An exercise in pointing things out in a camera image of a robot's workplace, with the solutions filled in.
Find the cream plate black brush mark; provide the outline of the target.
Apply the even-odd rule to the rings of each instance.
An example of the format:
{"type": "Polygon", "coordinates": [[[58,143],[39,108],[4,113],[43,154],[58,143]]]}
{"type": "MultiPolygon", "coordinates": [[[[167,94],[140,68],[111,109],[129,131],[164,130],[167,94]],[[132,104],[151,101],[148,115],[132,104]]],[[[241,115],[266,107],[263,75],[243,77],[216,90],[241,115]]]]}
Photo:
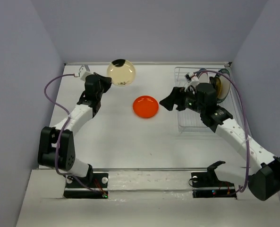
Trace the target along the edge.
{"type": "Polygon", "coordinates": [[[107,77],[110,77],[112,84],[116,86],[128,86],[136,77],[136,69],[130,61],[116,59],[108,65],[107,77]]]}

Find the white plate teal red rim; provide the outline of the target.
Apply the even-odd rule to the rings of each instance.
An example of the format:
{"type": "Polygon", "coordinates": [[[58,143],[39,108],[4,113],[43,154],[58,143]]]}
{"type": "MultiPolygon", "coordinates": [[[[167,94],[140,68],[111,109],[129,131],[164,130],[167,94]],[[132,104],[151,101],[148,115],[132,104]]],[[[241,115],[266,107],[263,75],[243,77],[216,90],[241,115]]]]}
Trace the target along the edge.
{"type": "Polygon", "coordinates": [[[197,77],[199,79],[199,83],[210,83],[208,72],[206,68],[201,68],[198,73],[197,77]]]}

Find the orange plate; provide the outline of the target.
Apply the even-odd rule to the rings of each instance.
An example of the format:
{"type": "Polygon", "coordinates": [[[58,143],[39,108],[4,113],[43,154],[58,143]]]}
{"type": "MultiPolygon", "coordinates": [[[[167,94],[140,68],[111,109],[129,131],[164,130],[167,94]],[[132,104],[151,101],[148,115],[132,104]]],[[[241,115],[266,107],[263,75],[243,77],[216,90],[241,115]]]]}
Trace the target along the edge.
{"type": "Polygon", "coordinates": [[[151,96],[139,96],[133,102],[134,113],[144,119],[154,117],[159,110],[159,104],[157,100],[151,96]]]}

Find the brown yellow patterned plate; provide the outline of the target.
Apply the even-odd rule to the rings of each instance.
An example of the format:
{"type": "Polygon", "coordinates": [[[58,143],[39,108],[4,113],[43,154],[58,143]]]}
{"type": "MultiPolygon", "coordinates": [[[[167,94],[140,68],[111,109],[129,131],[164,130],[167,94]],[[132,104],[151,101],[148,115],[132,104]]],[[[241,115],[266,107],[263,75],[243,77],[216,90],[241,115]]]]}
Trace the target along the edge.
{"type": "Polygon", "coordinates": [[[221,103],[224,95],[224,84],[220,77],[214,77],[214,86],[217,93],[217,103],[221,103]]]}

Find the white plate dark green rim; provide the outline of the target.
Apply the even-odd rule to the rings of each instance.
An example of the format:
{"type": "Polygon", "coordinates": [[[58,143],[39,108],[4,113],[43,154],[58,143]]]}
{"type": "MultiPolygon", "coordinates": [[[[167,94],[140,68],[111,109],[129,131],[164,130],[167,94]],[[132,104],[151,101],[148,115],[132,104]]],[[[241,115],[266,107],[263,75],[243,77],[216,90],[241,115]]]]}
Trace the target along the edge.
{"type": "MultiPolygon", "coordinates": [[[[227,69],[220,69],[218,72],[224,74],[226,77],[231,79],[230,72],[227,69]]],[[[222,103],[226,99],[227,95],[229,94],[230,81],[226,77],[222,76],[221,74],[217,74],[217,77],[221,81],[221,92],[218,96],[217,102],[222,103]]]]}

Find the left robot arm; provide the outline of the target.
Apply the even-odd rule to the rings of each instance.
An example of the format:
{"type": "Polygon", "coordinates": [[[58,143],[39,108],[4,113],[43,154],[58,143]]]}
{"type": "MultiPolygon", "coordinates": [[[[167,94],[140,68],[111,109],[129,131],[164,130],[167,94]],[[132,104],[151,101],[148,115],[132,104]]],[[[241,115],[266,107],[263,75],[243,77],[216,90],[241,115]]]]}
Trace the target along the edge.
{"type": "Polygon", "coordinates": [[[85,76],[85,89],[71,112],[55,104],[67,113],[67,117],[41,130],[37,158],[39,165],[54,168],[59,175],[75,178],[83,187],[92,184],[93,167],[76,157],[74,136],[96,116],[101,107],[102,95],[111,85],[111,78],[90,73],[85,76]]]}

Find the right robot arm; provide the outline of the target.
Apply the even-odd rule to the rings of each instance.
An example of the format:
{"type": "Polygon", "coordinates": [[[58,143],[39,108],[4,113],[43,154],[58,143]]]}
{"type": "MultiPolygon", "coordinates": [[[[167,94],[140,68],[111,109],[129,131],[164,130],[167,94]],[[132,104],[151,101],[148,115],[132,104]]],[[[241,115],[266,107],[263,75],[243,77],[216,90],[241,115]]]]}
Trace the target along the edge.
{"type": "Polygon", "coordinates": [[[209,83],[198,84],[193,91],[174,87],[159,102],[168,111],[190,109],[200,114],[201,121],[223,138],[245,161],[246,167],[232,167],[225,161],[208,166],[206,180],[210,185],[229,182],[238,185],[237,192],[246,188],[259,200],[265,201],[280,191],[280,157],[262,148],[247,129],[242,129],[232,114],[217,104],[217,91],[209,83]]]}

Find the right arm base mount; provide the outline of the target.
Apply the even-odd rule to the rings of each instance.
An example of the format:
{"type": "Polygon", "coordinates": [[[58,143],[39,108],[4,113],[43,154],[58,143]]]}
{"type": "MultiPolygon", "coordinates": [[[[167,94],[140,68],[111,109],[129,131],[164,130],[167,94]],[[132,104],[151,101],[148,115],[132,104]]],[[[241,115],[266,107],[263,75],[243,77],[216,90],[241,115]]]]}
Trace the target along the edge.
{"type": "Polygon", "coordinates": [[[213,180],[207,172],[192,172],[188,181],[193,198],[236,198],[234,184],[213,180]]]}

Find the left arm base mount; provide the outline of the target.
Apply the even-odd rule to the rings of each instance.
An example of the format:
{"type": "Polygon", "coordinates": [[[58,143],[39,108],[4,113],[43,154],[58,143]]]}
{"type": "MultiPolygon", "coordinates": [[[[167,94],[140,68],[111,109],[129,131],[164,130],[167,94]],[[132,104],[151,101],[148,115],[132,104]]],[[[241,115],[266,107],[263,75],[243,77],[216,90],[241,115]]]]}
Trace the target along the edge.
{"type": "Polygon", "coordinates": [[[63,197],[66,199],[108,199],[108,172],[94,172],[89,183],[79,178],[81,184],[73,177],[67,177],[63,197]]]}

